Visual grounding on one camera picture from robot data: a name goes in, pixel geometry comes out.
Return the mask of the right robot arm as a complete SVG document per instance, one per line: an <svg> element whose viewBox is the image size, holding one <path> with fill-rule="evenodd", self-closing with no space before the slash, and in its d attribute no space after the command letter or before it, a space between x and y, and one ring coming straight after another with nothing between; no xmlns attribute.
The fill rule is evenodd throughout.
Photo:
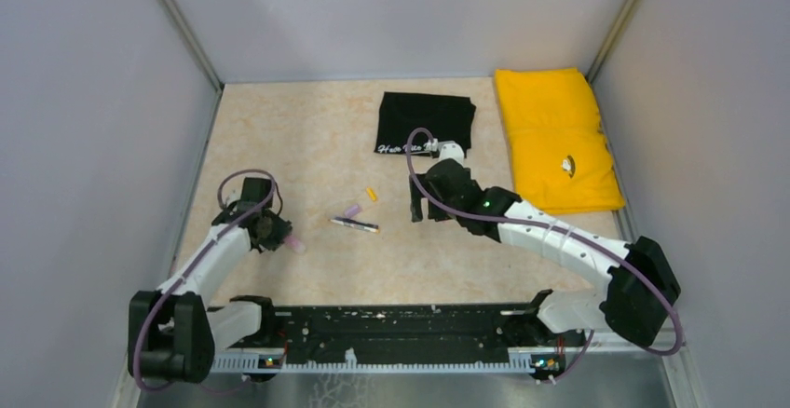
<svg viewBox="0 0 790 408"><path fill-rule="evenodd" d="M661 245L640 237L606 238L563 222L511 190L481 188L470 170L443 159L425 173L409 173L413 219L455 220L474 236L523 248L582 277L590 289L550 291L524 320L530 341L548 345L559 333L609 329L622 339L670 356L685 344L674 307L681 287Z"/></svg>

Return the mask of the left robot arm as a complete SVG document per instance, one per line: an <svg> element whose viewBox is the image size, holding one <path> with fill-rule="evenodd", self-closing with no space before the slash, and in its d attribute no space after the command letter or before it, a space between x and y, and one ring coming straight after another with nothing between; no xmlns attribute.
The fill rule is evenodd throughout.
<svg viewBox="0 0 790 408"><path fill-rule="evenodd" d="M274 252L292 234L291 222L273 210L279 186L265 170L247 169L239 197L218 201L220 212L200 247L172 276L129 301L128 371L138 388L163 390L176 382L202 383L219 351L252 341L259 347L283 334L270 298L236 296L210 302L250 252Z"/></svg>

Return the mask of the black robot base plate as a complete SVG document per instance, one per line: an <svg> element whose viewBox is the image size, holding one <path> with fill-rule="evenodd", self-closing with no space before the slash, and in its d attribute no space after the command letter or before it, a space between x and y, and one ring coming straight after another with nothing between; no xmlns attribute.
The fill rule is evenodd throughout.
<svg viewBox="0 0 790 408"><path fill-rule="evenodd" d="M518 348L581 347L585 332L553 333L530 303L400 306L274 306L232 351L271 350L298 368L401 369L519 365Z"/></svg>

